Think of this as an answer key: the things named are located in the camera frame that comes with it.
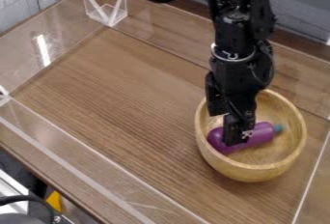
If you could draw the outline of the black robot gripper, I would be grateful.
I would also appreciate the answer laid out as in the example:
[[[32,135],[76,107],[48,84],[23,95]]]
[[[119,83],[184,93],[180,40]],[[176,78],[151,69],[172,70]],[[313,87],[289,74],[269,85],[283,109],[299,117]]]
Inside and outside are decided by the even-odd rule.
[[[205,78],[206,107],[211,117],[226,115],[223,142],[227,147],[246,143],[255,127],[257,95],[274,78],[271,53],[257,52],[230,59],[211,54]]]

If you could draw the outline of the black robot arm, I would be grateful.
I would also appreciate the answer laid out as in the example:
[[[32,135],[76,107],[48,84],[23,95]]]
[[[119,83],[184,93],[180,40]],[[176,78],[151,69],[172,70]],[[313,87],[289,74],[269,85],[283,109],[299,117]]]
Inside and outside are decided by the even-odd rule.
[[[148,0],[168,3],[174,0]],[[215,39],[205,78],[207,112],[223,117],[226,146],[245,143],[257,126],[257,96],[275,75],[269,37],[275,29],[271,0],[205,0]]]

